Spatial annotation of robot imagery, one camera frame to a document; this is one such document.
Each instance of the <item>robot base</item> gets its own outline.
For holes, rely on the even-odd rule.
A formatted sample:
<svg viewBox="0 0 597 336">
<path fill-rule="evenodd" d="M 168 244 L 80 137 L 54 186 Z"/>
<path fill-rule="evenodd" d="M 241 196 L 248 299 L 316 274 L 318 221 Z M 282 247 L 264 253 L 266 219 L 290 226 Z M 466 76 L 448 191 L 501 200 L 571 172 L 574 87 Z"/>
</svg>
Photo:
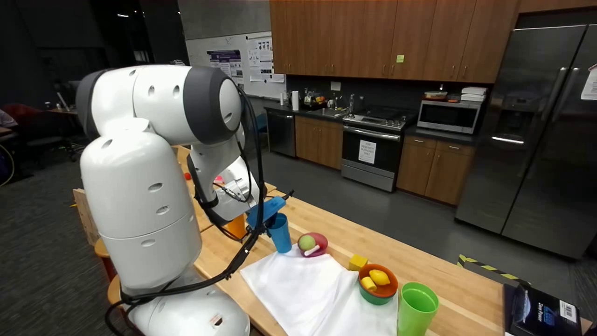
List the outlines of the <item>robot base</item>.
<svg viewBox="0 0 597 336">
<path fill-rule="evenodd" d="M 188 269 L 170 288 L 199 281 Z M 215 286 L 156 298 L 133 309 L 129 318 L 145 336 L 249 336 L 251 329 L 247 314 Z"/>
</svg>

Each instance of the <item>gray floor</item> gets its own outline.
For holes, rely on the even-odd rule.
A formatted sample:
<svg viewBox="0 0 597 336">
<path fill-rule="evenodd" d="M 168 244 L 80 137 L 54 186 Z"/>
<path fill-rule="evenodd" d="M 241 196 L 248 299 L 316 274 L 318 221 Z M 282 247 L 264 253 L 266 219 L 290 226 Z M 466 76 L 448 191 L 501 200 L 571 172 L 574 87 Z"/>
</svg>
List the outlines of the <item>gray floor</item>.
<svg viewBox="0 0 597 336">
<path fill-rule="evenodd" d="M 417 249 L 456 263 L 459 254 L 514 274 L 576 304 L 597 319 L 597 260 L 571 262 L 472 225 L 455 208 L 402 192 L 387 193 L 343 179 L 336 170 L 284 155 L 263 155 L 265 180 L 279 190 Z"/>
<path fill-rule="evenodd" d="M 0 335 L 110 335 L 106 276 L 70 207 L 72 189 L 82 186 L 79 164 L 61 153 L 54 159 L 34 177 L 0 187 Z M 269 153 L 263 162 L 266 180 L 282 191 L 295 189 L 297 198 L 449 262 L 462 253 L 511 272 L 597 319 L 594 259 L 571 264 L 456 224 L 452 208 L 378 191 L 335 170 Z"/>
</svg>

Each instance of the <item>blue cup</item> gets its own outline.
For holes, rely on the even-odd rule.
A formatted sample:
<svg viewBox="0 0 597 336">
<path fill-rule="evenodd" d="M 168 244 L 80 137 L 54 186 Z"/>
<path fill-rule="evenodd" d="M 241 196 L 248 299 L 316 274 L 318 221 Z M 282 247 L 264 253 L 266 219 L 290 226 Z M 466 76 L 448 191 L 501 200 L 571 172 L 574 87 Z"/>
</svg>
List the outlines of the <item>blue cup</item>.
<svg viewBox="0 0 597 336">
<path fill-rule="evenodd" d="M 290 240 L 290 231 L 288 231 L 288 218 L 283 213 L 276 213 L 272 227 L 267 229 L 268 234 L 280 253 L 289 252 L 293 243 Z"/>
</svg>

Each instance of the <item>poster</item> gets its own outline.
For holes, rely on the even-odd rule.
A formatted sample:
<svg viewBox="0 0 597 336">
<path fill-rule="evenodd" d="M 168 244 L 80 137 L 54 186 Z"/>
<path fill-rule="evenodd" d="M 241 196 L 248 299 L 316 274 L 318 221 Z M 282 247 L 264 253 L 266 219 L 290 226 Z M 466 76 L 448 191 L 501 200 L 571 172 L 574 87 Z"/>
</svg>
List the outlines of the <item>poster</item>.
<svg viewBox="0 0 597 336">
<path fill-rule="evenodd" d="M 210 57 L 210 67 L 219 68 L 236 84 L 244 83 L 240 50 L 214 50 L 208 51 L 207 54 Z"/>
<path fill-rule="evenodd" d="M 589 68 L 589 77 L 580 95 L 582 100 L 597 100 L 597 64 Z"/>
<path fill-rule="evenodd" d="M 273 68 L 272 37 L 247 40 L 249 75 L 252 82 L 283 83 L 284 74 L 276 74 Z"/>
<path fill-rule="evenodd" d="M 359 149 L 359 161 L 367 163 L 375 163 L 375 150 L 377 144 L 375 142 L 369 142 L 361 140 L 361 148 Z"/>
</svg>

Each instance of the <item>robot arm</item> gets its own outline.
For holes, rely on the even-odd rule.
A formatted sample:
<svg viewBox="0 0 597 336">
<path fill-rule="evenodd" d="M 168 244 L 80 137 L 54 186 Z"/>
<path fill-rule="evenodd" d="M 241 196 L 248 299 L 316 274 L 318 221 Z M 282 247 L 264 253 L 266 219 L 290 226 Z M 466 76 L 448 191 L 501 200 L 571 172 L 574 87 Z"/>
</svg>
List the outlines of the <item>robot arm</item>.
<svg viewBox="0 0 597 336">
<path fill-rule="evenodd" d="M 171 145 L 191 145 L 195 198 L 214 224 L 259 201 L 260 189 L 241 155 L 241 98 L 219 69 L 151 65 L 100 71 L 81 81 L 76 103 L 85 133 L 94 139 L 81 157 L 83 184 L 128 294 L 175 279 L 201 251 Z M 218 175 L 225 189 L 214 189 Z"/>
</svg>

